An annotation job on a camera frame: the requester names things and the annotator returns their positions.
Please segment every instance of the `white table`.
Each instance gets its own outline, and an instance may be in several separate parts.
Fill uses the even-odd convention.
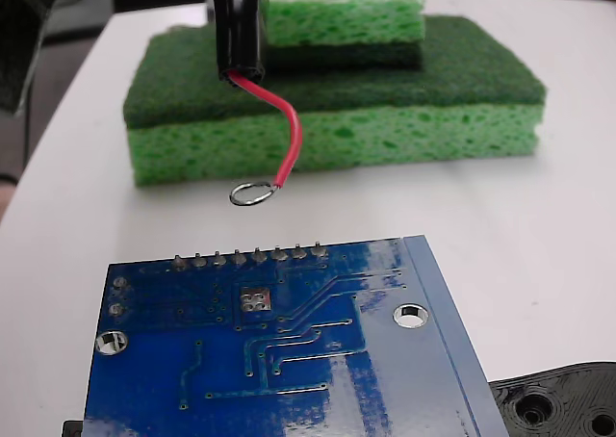
[[[122,102],[148,39],[203,7],[117,15],[66,94],[0,225],[3,435],[83,417],[114,262],[426,234],[489,380],[616,361],[616,5],[427,0],[515,51],[550,89],[536,156],[133,187]]]

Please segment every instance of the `circuit board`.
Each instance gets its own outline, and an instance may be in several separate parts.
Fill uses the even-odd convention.
[[[415,237],[111,265],[82,435],[507,434]]]

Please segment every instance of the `screw hole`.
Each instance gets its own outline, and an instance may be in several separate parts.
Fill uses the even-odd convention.
[[[121,331],[105,331],[96,338],[94,348],[103,355],[117,355],[128,347],[128,337]]]
[[[530,394],[516,404],[516,413],[528,425],[539,425],[552,416],[552,403],[538,394]]]
[[[403,328],[421,328],[427,319],[427,310],[421,305],[404,304],[394,311],[394,321]]]
[[[616,423],[611,416],[599,415],[593,420],[592,428],[593,432],[595,432],[597,435],[614,435],[614,430],[616,430]]]

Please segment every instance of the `sponge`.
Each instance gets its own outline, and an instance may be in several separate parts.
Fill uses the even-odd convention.
[[[544,86],[472,21],[428,17],[426,26],[422,71],[266,77],[302,117],[296,170],[532,153]],[[215,55],[210,26],[151,41],[124,106],[138,185],[276,172],[286,119],[221,83]]]
[[[424,0],[269,0],[268,71],[418,66],[423,7]]]
[[[386,44],[424,37],[424,0],[269,0],[268,42]]]

